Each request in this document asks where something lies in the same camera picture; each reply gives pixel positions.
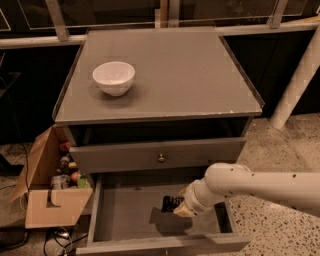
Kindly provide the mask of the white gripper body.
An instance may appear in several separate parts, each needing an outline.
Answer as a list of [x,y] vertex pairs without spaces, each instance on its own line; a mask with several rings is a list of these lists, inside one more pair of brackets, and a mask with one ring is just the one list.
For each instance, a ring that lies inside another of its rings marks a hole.
[[185,204],[196,215],[210,211],[216,204],[224,201],[225,197],[212,192],[205,179],[195,180],[187,187],[184,195]]

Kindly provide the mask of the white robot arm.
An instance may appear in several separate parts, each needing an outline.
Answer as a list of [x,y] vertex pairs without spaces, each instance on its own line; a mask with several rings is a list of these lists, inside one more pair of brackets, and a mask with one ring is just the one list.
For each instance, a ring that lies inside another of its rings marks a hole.
[[320,216],[318,172],[253,172],[245,165],[215,163],[204,177],[180,191],[183,201],[173,213],[203,215],[227,198],[251,195],[313,216]]

